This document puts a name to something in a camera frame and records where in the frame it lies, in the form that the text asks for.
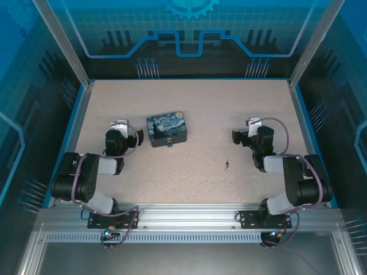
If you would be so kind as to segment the starry night painted tin box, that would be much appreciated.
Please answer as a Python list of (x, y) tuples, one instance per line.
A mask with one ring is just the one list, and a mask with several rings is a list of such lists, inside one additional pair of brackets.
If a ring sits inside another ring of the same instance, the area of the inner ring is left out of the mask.
[(149, 141), (154, 148), (167, 146), (167, 138), (172, 138), (173, 145), (187, 141), (188, 131), (182, 112), (150, 116), (146, 124)]

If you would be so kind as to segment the metal tray panel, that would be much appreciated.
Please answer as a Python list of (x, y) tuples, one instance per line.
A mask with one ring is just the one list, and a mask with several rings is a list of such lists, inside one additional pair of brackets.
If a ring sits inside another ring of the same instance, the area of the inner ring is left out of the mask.
[(46, 233), (13, 239), (9, 255), (18, 275), (367, 275), (344, 231), (298, 233), (286, 245), (255, 243), (99, 244)]

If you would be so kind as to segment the aluminium side rail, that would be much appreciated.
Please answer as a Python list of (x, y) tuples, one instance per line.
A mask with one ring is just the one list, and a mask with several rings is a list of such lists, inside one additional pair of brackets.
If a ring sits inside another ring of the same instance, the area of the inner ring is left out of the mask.
[(290, 93), (292, 97), (292, 101), (294, 103), (295, 112), (298, 118), (298, 122), (301, 128), (301, 132), (303, 135), (303, 140), (306, 146), (306, 150), (308, 154), (316, 154), (319, 156), (323, 169), (326, 173), (326, 178), (329, 180), (329, 176), (326, 171), (325, 163), (323, 161), (319, 145), (315, 136), (315, 132), (311, 125), (311, 120), (309, 117), (308, 110), (306, 108), (306, 104), (302, 93), (300, 91), (299, 85), (296, 84), (295, 88), (290, 88)]
[(57, 169), (61, 163), (64, 153), (75, 151), (94, 83), (95, 81), (92, 80), (88, 88), (84, 88), (83, 86), (81, 86), (78, 91), (77, 98), (74, 103), (72, 113), (65, 131), (63, 142), (61, 144), (61, 148), (56, 160), (56, 164), (52, 172), (50, 184), (46, 192), (44, 202), (42, 204), (43, 209), (53, 207), (55, 199), (51, 196), (50, 193), (51, 183), (54, 179), (54, 176), (56, 175)]

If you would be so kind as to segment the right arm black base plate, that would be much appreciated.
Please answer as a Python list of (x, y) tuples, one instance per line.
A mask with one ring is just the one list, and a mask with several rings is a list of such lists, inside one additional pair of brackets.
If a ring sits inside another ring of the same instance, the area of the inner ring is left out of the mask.
[(235, 220), (240, 223), (242, 229), (290, 229), (291, 220), (288, 216), (260, 214), (259, 211), (239, 211), (235, 214)]

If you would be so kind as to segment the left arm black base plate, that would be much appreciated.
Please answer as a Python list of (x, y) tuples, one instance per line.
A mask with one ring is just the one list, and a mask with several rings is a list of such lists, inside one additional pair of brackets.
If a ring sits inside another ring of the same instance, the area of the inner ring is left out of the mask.
[(131, 222), (132, 229), (138, 227), (139, 212), (136, 211), (120, 215), (118, 217), (104, 217), (97, 214), (89, 214), (87, 228), (89, 229), (107, 229), (109, 226), (114, 226), (116, 229), (128, 229)]

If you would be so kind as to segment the aluminium mounting rail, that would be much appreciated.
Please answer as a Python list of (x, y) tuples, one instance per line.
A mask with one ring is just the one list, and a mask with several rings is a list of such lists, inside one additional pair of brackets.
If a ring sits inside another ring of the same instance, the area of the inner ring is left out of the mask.
[[(240, 210), (257, 210), (257, 203), (141, 203), (139, 231), (240, 231)], [(80, 218), (79, 207), (59, 203), (41, 209), (34, 230), (86, 231), (87, 222)], [(346, 228), (340, 209), (325, 206), (301, 210), (291, 216), (299, 221), (299, 231), (338, 231)]]

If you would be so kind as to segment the aluminium frame post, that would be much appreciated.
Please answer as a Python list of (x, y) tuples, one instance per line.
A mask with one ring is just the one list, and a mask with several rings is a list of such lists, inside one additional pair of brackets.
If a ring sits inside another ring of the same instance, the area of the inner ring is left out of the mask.
[(317, 27), (315, 28), (313, 35), (311, 36), (288, 81), (288, 86), (290, 89), (295, 89), (300, 78), (302, 77), (309, 63), (314, 57), (314, 54), (316, 53), (322, 41), (325, 39), (327, 32), (329, 31), (332, 23), (334, 22), (344, 3), (345, 0), (330, 0), (328, 7), (321, 17)]
[(90, 79), (50, 4), (47, 0), (32, 0), (32, 2), (67, 59), (68, 64), (71, 66), (80, 84), (88, 89), (91, 84)]

